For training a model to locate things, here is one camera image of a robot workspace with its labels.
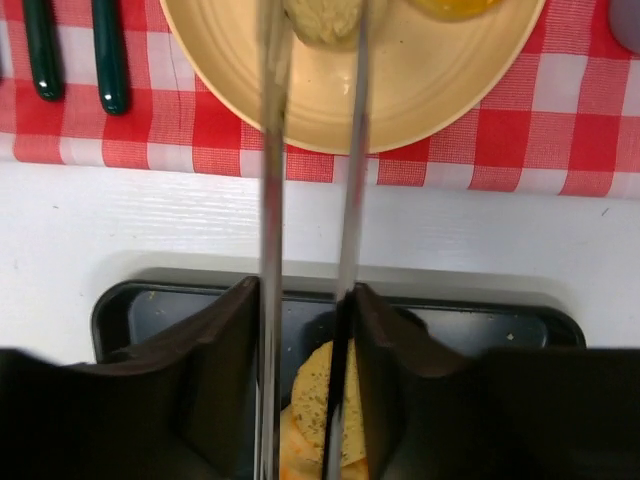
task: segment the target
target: grey container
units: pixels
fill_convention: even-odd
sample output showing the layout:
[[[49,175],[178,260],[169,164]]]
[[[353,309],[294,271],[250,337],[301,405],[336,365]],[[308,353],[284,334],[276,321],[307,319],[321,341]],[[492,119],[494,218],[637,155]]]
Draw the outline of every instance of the grey container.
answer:
[[[640,55],[640,0],[611,0],[609,25],[618,42]]]

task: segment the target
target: food on plate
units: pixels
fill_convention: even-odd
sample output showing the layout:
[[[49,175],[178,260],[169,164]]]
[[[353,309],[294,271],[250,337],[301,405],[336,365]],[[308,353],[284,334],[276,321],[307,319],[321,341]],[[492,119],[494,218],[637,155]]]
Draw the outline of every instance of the food on plate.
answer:
[[[415,5],[436,17],[462,20],[478,15],[501,0],[411,0]]]
[[[370,32],[382,23],[388,0],[369,0]],[[293,29],[304,43],[353,48],[362,17],[362,0],[284,0]]]

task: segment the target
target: metal tongs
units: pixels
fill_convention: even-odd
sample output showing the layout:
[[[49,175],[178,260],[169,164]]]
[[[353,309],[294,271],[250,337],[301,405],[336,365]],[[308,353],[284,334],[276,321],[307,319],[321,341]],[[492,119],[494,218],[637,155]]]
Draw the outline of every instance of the metal tongs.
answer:
[[[283,0],[261,0],[258,12],[262,70],[264,161],[262,182],[261,319],[258,346],[259,391],[256,407],[255,474],[279,478],[280,345],[282,300],[282,201],[284,128],[291,73],[292,27]],[[369,10],[363,0],[358,37],[357,83],[349,174],[336,288],[336,328],[331,359],[323,479],[340,478],[344,391],[352,292],[360,247],[369,114]]]

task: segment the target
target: plate rim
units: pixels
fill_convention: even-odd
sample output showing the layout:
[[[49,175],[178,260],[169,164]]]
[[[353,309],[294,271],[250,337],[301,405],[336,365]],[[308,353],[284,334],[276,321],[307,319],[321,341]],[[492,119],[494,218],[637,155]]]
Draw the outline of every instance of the plate rim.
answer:
[[[176,28],[176,25],[175,25],[175,23],[173,21],[172,15],[169,13],[169,8],[170,7],[167,5],[167,2],[169,2],[169,1],[172,1],[172,0],[160,0],[160,6],[162,7],[162,13],[164,15],[164,18],[167,21],[167,24],[169,25],[169,29],[171,30],[171,34],[177,40],[178,44],[180,45],[180,48],[182,49],[182,52],[184,53],[184,55],[187,58],[187,60],[189,60],[189,64],[191,65],[191,67],[196,72],[196,75],[198,75],[200,80],[206,85],[206,87],[209,89],[209,91],[213,95],[215,95],[215,97],[226,108],[228,108],[235,116],[240,118],[243,122],[248,123],[251,127],[255,128],[256,130],[262,132],[262,125],[260,124],[259,120],[257,120],[257,121],[254,120],[253,118],[251,118],[250,116],[246,115],[244,112],[242,112],[238,108],[236,108],[236,106],[233,105],[211,83],[211,81],[209,81],[209,79],[206,78],[206,76],[202,73],[202,70],[200,69],[200,66],[198,65],[198,63],[196,61],[194,61],[194,59],[193,59],[193,57],[191,55],[191,52],[186,47],[186,45],[185,45],[185,43],[184,43],[184,41],[182,39],[182,36],[178,32],[178,29]],[[456,113],[452,114],[449,118],[447,118],[446,120],[443,120],[442,122],[437,124],[435,127],[430,128],[430,129],[426,129],[423,133],[420,133],[417,136],[414,135],[413,137],[406,138],[404,140],[399,140],[397,142],[393,142],[393,143],[390,143],[390,144],[387,144],[387,145],[381,145],[381,146],[379,146],[377,148],[370,148],[368,150],[368,154],[373,155],[373,154],[378,154],[378,153],[382,153],[382,152],[388,152],[390,150],[396,150],[398,148],[406,147],[408,145],[412,145],[414,143],[417,143],[417,142],[419,142],[421,140],[424,140],[426,138],[429,138],[429,137],[435,135],[436,133],[440,132],[441,130],[444,130],[449,125],[453,124],[454,122],[458,121],[461,117],[463,117],[464,115],[469,113],[473,109],[473,107],[475,105],[477,105],[484,97],[486,97],[489,94],[489,92],[491,90],[493,90],[493,88],[498,84],[498,82],[500,82],[500,80],[502,80],[502,78],[506,75],[507,71],[515,63],[515,61],[518,58],[518,56],[520,56],[520,54],[522,53],[522,50],[523,50],[525,44],[527,43],[527,41],[529,40],[529,37],[531,36],[531,33],[533,32],[533,29],[538,24],[538,20],[540,19],[540,15],[542,15],[542,10],[544,9],[544,7],[546,5],[546,2],[547,2],[547,0],[535,0],[535,1],[536,1],[536,6],[534,8],[533,15],[531,16],[531,20],[527,24],[527,27],[522,31],[522,34],[521,34],[521,36],[520,36],[520,38],[518,40],[518,43],[517,43],[516,47],[513,49],[513,52],[507,58],[507,60],[504,62],[504,64],[500,67],[500,69],[498,69],[498,71],[496,72],[494,77],[491,79],[491,81],[487,83],[485,88],[480,90],[480,92],[476,96],[474,96],[469,102],[467,102],[463,107],[461,107]],[[311,152],[325,153],[325,154],[329,154],[329,155],[348,155],[349,154],[349,148],[348,147],[345,148],[345,149],[339,149],[339,148],[326,148],[326,147],[322,147],[321,145],[312,145],[312,144],[309,144],[309,143],[306,143],[306,142],[295,140],[295,139],[289,137],[286,134],[286,132],[285,132],[285,136],[284,136],[284,141],[285,141],[285,143],[287,145],[291,145],[293,147],[301,148],[301,149],[304,149],[304,150],[309,150]]]

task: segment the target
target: white surface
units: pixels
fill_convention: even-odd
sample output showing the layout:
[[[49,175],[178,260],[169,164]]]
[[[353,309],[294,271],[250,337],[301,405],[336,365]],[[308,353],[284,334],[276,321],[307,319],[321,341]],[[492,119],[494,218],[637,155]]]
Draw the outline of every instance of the white surface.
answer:
[[[0,345],[93,359],[96,299],[128,278],[257,268],[258,182],[0,163]],[[425,297],[546,303],[594,346],[640,345],[640,202],[372,187],[363,280]],[[285,273],[332,278],[342,190],[289,183]]]

